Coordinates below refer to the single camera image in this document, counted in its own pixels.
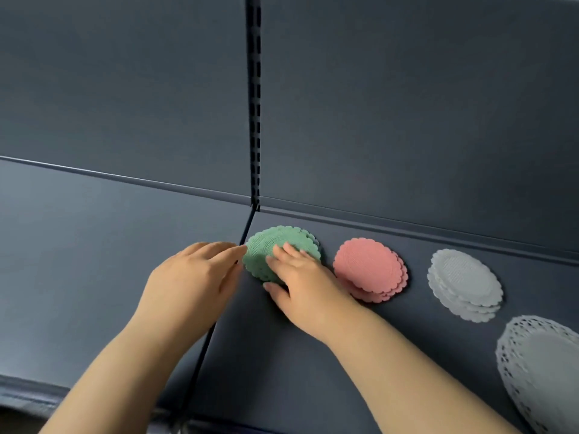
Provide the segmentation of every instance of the stack of white doilies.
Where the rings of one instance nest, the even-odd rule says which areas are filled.
[[[513,318],[497,342],[509,396],[537,434],[579,433],[579,335],[535,315]]]
[[[473,256],[450,249],[438,250],[431,262],[429,286],[446,308],[475,323],[495,317],[503,289],[487,266]]]

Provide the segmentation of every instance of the gray back panel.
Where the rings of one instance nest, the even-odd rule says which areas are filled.
[[[454,316],[426,280],[432,254],[444,243],[382,234],[257,212],[248,237],[277,225],[305,228],[331,264],[344,241],[367,237],[391,247],[406,262],[409,287],[372,309],[523,432],[495,362],[498,337],[516,315],[536,314],[579,330],[573,287],[579,267],[456,247],[487,264],[505,289],[495,319],[475,324]],[[190,411],[284,434],[379,433],[362,397],[332,353],[285,319],[245,273],[217,323]]]
[[[261,194],[579,250],[578,42],[578,0],[262,0]]]
[[[250,194],[243,0],[2,0],[0,156]]]
[[[72,387],[193,242],[242,238],[250,207],[0,160],[0,375]],[[159,404],[177,409],[202,341]]]

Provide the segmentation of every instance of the person's right arm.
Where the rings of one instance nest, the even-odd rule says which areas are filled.
[[[511,424],[401,333],[347,294],[329,269],[285,244],[270,268],[287,284],[265,290],[297,327],[325,343],[383,433],[514,434]]]

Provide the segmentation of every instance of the forearm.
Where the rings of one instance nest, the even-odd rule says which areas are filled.
[[[375,313],[356,308],[349,315],[328,346],[382,432],[517,432]]]
[[[93,361],[41,434],[144,433],[179,359],[160,345],[129,325]]]

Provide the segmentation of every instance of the person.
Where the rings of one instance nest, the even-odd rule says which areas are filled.
[[[96,357],[41,434],[145,433],[177,362],[217,321],[236,290],[247,248],[200,242],[151,273],[136,312]],[[288,290],[264,284],[297,327],[324,343],[383,433],[518,432],[377,314],[329,269],[290,244],[269,267]]]

